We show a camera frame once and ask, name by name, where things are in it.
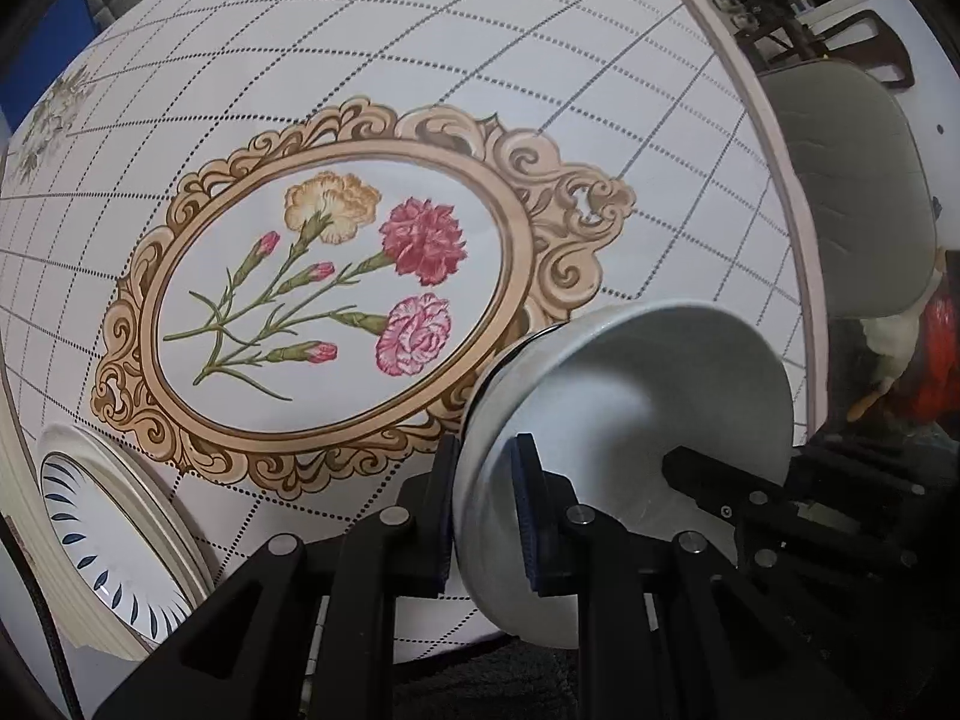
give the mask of white plate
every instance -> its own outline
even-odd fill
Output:
[[[130,485],[131,492],[137,496],[143,511],[150,517],[155,527],[160,530],[170,529],[173,531],[170,536],[170,546],[181,553],[181,562],[191,575],[190,583],[201,589],[203,598],[205,598],[213,590],[210,570],[203,561],[197,543],[190,535],[190,531],[187,530],[184,521],[176,513],[173,505],[157,487],[154,480],[136,464],[136,460],[128,455],[122,447],[118,447],[111,440],[83,427],[83,425],[75,425],[74,427],[104,447],[107,456],[114,460],[117,473]]]
[[[40,463],[40,491],[56,537],[90,589],[139,635],[162,642],[190,604],[123,509],[89,471],[59,452]]]
[[[754,328],[712,304],[668,302],[573,320],[531,343],[472,412],[453,491],[460,570],[477,607],[509,634],[576,647],[576,600],[541,599],[523,569],[510,464],[534,435],[544,468],[630,530],[698,530],[731,560],[733,528],[669,487],[678,445],[775,484],[789,466],[793,409],[784,367]]]
[[[190,613],[203,603],[212,588],[209,571],[203,563],[195,544],[191,549],[190,543],[186,541],[186,538],[190,538],[190,541],[192,541],[192,538],[184,522],[181,521],[169,502],[165,501],[162,493],[152,483],[152,480],[141,469],[138,469],[133,459],[121,455],[116,449],[110,447],[105,440],[91,435],[88,431],[75,425],[59,423],[47,425],[40,435],[40,440],[37,442],[37,459],[41,465],[51,452],[58,452],[69,458],[75,466],[83,469],[86,478],[93,480],[97,488],[102,490],[104,501],[123,517],[123,522],[127,522],[128,526],[133,529],[133,533],[136,533],[137,543],[142,543],[146,547],[149,555],[160,562],[163,573],[173,581],[179,594],[181,594],[181,603],[186,613]],[[44,495],[55,493],[56,490],[44,488],[44,484],[56,485],[56,483],[45,479],[44,476],[43,473],[38,474],[42,493]],[[55,513],[50,509],[52,501],[65,505],[61,501],[45,497],[44,502],[48,506],[48,514]],[[59,532],[61,528],[56,527],[57,523],[54,524],[55,531],[59,535],[59,541],[61,541],[64,534]],[[86,565],[80,570],[80,574],[86,583],[93,587],[96,584],[96,579],[100,576],[100,572],[89,576],[91,572],[92,568],[88,568]],[[99,593],[100,589],[97,590],[101,600],[104,600],[102,594]],[[112,601],[113,595],[110,596],[109,603],[106,601],[104,603],[112,605]],[[136,626],[138,615],[133,615],[132,604],[126,609],[126,618],[123,613],[119,613],[119,610],[120,608],[116,608],[114,613],[117,613],[117,616],[124,622],[131,624],[130,619],[134,617],[134,623],[131,627],[138,630],[149,640],[157,641],[152,636],[152,627],[154,626],[149,613],[142,623],[146,631],[144,632]],[[169,618],[169,621],[172,627],[176,627],[175,617]],[[162,613],[157,618],[157,626],[159,635],[165,637],[166,623]]]

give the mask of gray carpet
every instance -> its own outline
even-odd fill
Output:
[[[487,650],[398,669],[395,720],[576,718],[576,651],[547,650],[512,638]]]

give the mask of floral pattern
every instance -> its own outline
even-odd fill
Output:
[[[421,286],[432,287],[456,274],[457,263],[466,259],[460,225],[453,206],[433,207],[430,200],[410,197],[390,211],[390,220],[380,228],[383,250],[397,263],[398,274],[416,274]]]
[[[277,273],[259,295],[238,306],[240,288],[248,276],[270,258],[280,243],[280,233],[271,230],[254,242],[240,266],[230,273],[220,299],[190,291],[190,295],[210,312],[200,327],[164,336],[163,341],[211,334],[213,343],[205,365],[193,381],[198,386],[208,376],[222,374],[238,379],[277,400],[290,400],[286,395],[264,386],[240,368],[259,368],[281,362],[332,362],[337,359],[336,344],[328,341],[303,341],[289,346],[265,350],[263,344],[280,334],[296,336],[299,325],[321,319],[363,330],[376,336],[374,357],[377,367],[388,376],[414,376],[435,360],[450,336],[451,320],[448,301],[434,293],[412,295],[401,300],[390,314],[358,311],[353,304],[309,313],[307,306],[322,295],[340,287],[353,287],[373,271],[395,267],[400,276],[414,274],[422,286],[442,284],[456,274],[457,265],[467,259],[460,224],[453,217],[453,206],[434,205],[431,199],[408,197],[390,211],[388,220],[379,228],[383,236],[381,250],[354,265],[338,269],[332,261],[308,265],[287,276],[296,261],[309,252],[315,242],[339,245],[356,237],[362,226],[376,219],[376,206],[381,199],[378,189],[364,184],[353,173],[338,175],[332,170],[317,173],[304,183],[291,186],[284,196],[283,221],[299,233]],[[318,285],[312,293],[289,308],[278,300],[295,290]],[[259,332],[252,338],[240,338],[234,323],[240,317],[272,305]],[[225,346],[232,344],[232,349]]]
[[[94,89],[86,66],[69,76],[60,76],[34,107],[17,166],[21,181],[29,179],[45,158],[59,151],[67,130],[80,113],[80,105]]]
[[[376,342],[376,365],[388,376],[413,376],[437,359],[450,337],[448,300],[414,295],[394,306]]]
[[[328,222],[320,230],[320,240],[325,244],[342,244],[374,220],[379,201],[380,192],[353,173],[337,175],[332,170],[324,170],[287,190],[283,221],[291,230],[301,232],[311,218],[326,218]]]

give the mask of blue object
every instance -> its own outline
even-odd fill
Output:
[[[11,131],[96,34],[86,0],[56,0],[50,6],[0,79],[0,110]]]

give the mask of bowl rim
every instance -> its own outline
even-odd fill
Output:
[[[550,334],[548,338],[539,338],[538,343],[525,344],[522,347],[522,353],[517,354],[512,360],[512,365],[500,367],[499,378],[494,379],[491,375],[486,392],[474,404],[472,430],[469,433],[466,430],[462,432],[461,455],[453,485],[451,503],[454,544],[457,548],[458,565],[464,587],[479,610],[499,627],[502,628],[501,623],[498,622],[500,615],[491,608],[483,594],[478,592],[484,583],[479,581],[479,577],[473,576],[475,571],[470,568],[473,561],[469,557],[464,558],[464,553],[469,555],[473,549],[479,547],[483,539],[483,533],[478,524],[480,514],[478,496],[474,493],[477,485],[482,483],[481,475],[484,468],[491,464],[493,445],[496,444],[512,415],[541,384],[541,381],[589,343],[647,314],[676,309],[699,309],[734,319],[744,332],[762,343],[762,346],[768,350],[771,360],[776,361],[782,368],[779,355],[771,348],[766,338],[763,338],[757,328],[746,322],[736,312],[707,300],[671,298],[635,306],[610,306],[598,309],[576,317],[560,327],[557,332]],[[785,464],[789,464],[789,452],[784,454]],[[467,533],[471,532],[472,537],[467,538]]]

